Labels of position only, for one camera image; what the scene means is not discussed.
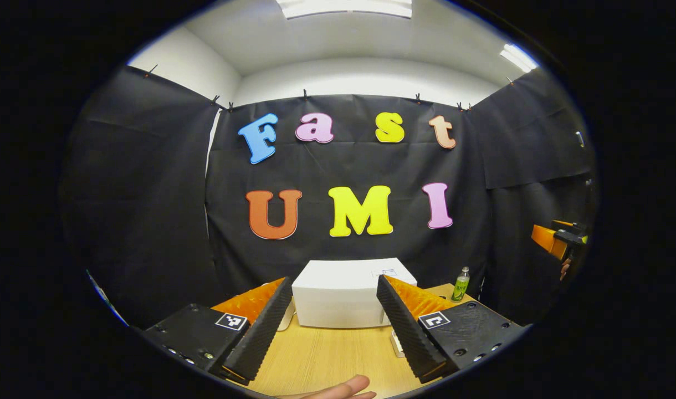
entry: black cloth backdrop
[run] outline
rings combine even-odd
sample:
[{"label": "black cloth backdrop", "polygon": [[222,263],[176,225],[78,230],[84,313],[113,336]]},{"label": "black cloth backdrop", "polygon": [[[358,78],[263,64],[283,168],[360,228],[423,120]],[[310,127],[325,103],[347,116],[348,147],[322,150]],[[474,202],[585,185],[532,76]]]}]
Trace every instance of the black cloth backdrop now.
[{"label": "black cloth backdrop", "polygon": [[120,315],[145,328],[188,303],[215,305],[204,215],[217,107],[126,66],[70,132],[59,186],[65,235]]},{"label": "black cloth backdrop", "polygon": [[[120,314],[149,326],[194,301],[221,300],[285,275],[311,259],[397,257],[419,286],[453,282],[470,267],[467,293],[516,323],[535,321],[560,286],[559,263],[533,245],[533,224],[586,219],[584,179],[591,170],[574,131],[586,129],[555,81],[531,71],[468,112],[386,96],[311,96],[263,101],[222,111],[158,76],[123,68],[95,93],[70,135],[60,186],[65,233]],[[380,143],[375,116],[398,112],[406,137]],[[333,119],[333,141],[295,137],[300,117]],[[237,134],[277,115],[276,153],[252,165]],[[427,121],[442,115],[454,149],[443,149]],[[422,186],[444,182],[447,229],[429,229]],[[386,185],[394,232],[331,237],[332,187],[364,200]],[[283,224],[282,190],[303,193],[298,227],[285,240],[264,240],[249,227],[252,190],[274,194],[269,222]],[[204,221],[207,208],[209,240]]]}]

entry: white wall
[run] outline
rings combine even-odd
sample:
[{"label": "white wall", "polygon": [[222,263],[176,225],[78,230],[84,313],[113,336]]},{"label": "white wall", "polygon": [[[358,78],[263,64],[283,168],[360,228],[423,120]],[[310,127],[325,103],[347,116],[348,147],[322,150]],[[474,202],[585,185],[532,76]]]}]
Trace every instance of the white wall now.
[{"label": "white wall", "polygon": [[320,94],[376,94],[419,98],[465,108],[499,86],[442,66],[384,58],[334,58],[280,66],[245,76],[234,105]]},{"label": "white wall", "polygon": [[185,86],[209,99],[219,94],[224,106],[233,101],[241,76],[216,51],[187,28],[158,38],[127,63]]}]

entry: green bottle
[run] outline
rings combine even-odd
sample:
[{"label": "green bottle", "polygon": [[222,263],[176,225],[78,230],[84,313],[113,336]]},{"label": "green bottle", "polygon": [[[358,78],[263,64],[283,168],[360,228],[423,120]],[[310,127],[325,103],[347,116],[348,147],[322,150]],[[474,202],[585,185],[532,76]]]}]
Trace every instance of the green bottle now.
[{"label": "green bottle", "polygon": [[462,274],[457,277],[457,283],[454,285],[452,301],[460,301],[464,298],[464,294],[467,293],[467,287],[469,286],[469,280],[469,266],[465,266],[462,269]]}]

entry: wooden table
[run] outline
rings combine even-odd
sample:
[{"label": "wooden table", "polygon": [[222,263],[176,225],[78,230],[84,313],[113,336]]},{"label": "wooden table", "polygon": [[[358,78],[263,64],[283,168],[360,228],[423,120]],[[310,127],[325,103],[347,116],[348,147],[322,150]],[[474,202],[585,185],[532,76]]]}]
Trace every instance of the wooden table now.
[{"label": "wooden table", "polygon": [[[454,285],[427,291],[451,298]],[[460,303],[473,300],[465,295]],[[277,331],[257,378],[247,388],[265,395],[318,391],[350,379],[370,378],[366,391],[376,398],[391,397],[427,384],[419,383],[406,358],[398,358],[390,342],[392,326],[367,329],[305,328],[294,316],[288,328]]]}]

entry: foam letter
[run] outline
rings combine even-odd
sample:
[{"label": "foam letter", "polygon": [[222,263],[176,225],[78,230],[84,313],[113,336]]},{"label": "foam letter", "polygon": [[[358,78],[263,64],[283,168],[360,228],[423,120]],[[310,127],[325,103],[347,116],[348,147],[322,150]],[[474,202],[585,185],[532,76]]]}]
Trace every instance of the foam letter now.
[{"label": "foam letter", "polygon": [[430,229],[444,229],[454,224],[452,218],[447,212],[447,200],[444,198],[444,192],[447,191],[447,185],[443,183],[430,183],[424,185],[422,190],[429,196],[429,207],[432,210],[432,220],[429,220],[427,226]]},{"label": "foam letter", "polygon": [[298,225],[299,190],[283,190],[279,198],[284,200],[284,224],[274,227],[269,224],[269,200],[274,195],[269,191],[250,191],[247,193],[249,201],[249,227],[256,235],[267,240],[283,240],[296,231]]},{"label": "foam letter", "polygon": [[457,141],[455,139],[449,138],[449,132],[447,129],[452,128],[452,124],[447,121],[444,121],[444,116],[435,116],[429,121],[430,126],[434,126],[434,134],[437,135],[437,142],[439,145],[445,149],[452,149],[457,146]]},{"label": "foam letter", "polygon": [[302,125],[296,128],[296,138],[303,141],[318,141],[321,144],[328,143],[333,140],[331,133],[331,126],[333,119],[326,114],[319,112],[313,114],[305,114],[301,116]]},{"label": "foam letter", "polygon": [[242,129],[239,129],[237,134],[244,136],[244,139],[247,140],[249,151],[252,152],[252,157],[249,159],[249,162],[251,162],[252,165],[264,161],[276,152],[275,147],[268,146],[267,143],[264,142],[265,140],[269,140],[274,143],[276,140],[274,128],[265,126],[264,130],[261,130],[260,127],[265,124],[275,124],[278,121],[279,119],[276,115],[267,114]]},{"label": "foam letter", "polygon": [[331,237],[348,237],[350,229],[346,219],[350,220],[356,234],[361,235],[370,218],[368,234],[389,234],[393,232],[390,215],[387,211],[387,197],[391,190],[387,186],[376,185],[370,188],[361,204],[350,187],[333,187],[328,195],[335,204],[335,219],[330,230]]},{"label": "foam letter", "polygon": [[376,129],[375,136],[382,143],[399,143],[404,139],[404,129],[400,126],[402,124],[402,117],[396,112],[383,112],[378,114],[375,118],[375,124],[379,129]]}]

